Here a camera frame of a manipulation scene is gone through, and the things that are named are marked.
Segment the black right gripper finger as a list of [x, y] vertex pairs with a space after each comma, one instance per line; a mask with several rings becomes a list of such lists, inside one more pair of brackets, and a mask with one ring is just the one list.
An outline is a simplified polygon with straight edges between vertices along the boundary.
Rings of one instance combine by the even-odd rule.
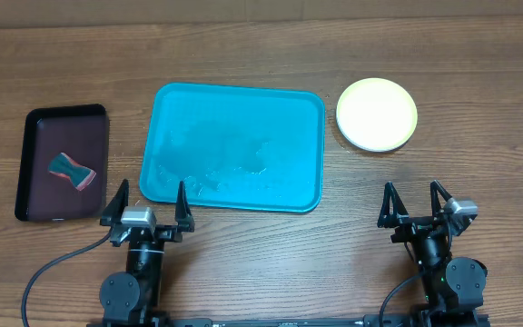
[[385, 183], [377, 226], [379, 228], [394, 228], [405, 223], [409, 218], [409, 213], [400, 199], [393, 183]]
[[452, 198], [452, 196], [438, 180], [432, 181], [429, 186], [432, 216], [437, 217], [439, 212], [442, 210], [439, 198], [442, 198], [446, 203], [449, 199]]

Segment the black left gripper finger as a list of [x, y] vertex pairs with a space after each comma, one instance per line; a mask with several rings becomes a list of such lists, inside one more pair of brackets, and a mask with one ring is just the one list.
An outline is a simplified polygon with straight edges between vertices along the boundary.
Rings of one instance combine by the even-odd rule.
[[194, 219], [188, 204], [184, 181], [179, 182], [174, 220], [177, 222], [177, 229], [179, 232], [194, 232]]
[[129, 181], [123, 179], [115, 196], [102, 211], [100, 225], [114, 227], [119, 224], [122, 220], [123, 211], [128, 206], [128, 200]]

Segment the green and orange sponge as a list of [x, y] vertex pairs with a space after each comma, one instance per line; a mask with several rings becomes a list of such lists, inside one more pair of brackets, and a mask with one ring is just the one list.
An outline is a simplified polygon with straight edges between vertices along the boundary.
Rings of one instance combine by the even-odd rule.
[[59, 153], [52, 159], [48, 172], [68, 180], [77, 191], [85, 189], [96, 176], [95, 170], [80, 165], [66, 153]]

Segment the yellow plate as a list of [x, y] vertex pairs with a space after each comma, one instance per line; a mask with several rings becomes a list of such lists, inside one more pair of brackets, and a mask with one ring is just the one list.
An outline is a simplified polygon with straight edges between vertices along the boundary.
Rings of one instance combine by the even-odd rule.
[[383, 78], [365, 78], [348, 86], [339, 98], [335, 117], [351, 144], [375, 153], [400, 148], [418, 124], [417, 106], [409, 92]]

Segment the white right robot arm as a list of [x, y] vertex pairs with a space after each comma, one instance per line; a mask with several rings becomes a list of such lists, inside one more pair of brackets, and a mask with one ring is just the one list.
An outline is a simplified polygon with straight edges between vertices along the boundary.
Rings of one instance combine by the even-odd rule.
[[[488, 327], [489, 317], [479, 314], [488, 277], [486, 265], [469, 257], [455, 257], [453, 239], [478, 216], [470, 199], [456, 199], [439, 181], [430, 183], [431, 215], [411, 217], [393, 183], [384, 187], [379, 228], [394, 231], [393, 243], [401, 243], [418, 273], [397, 285], [385, 297], [374, 326]], [[420, 281], [426, 301], [401, 315], [387, 315], [390, 300], [407, 285]]]

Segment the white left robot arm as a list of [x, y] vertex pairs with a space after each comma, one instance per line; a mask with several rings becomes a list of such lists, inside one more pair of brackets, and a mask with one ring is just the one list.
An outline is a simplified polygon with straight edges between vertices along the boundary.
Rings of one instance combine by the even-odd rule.
[[171, 326], [168, 313], [158, 309], [164, 246], [180, 243], [194, 231], [185, 185], [179, 183], [174, 225], [158, 224], [150, 207], [128, 204], [129, 183], [123, 180], [102, 212], [100, 224], [108, 226], [114, 247], [128, 244], [126, 267], [102, 283], [99, 299], [104, 308], [102, 326]]

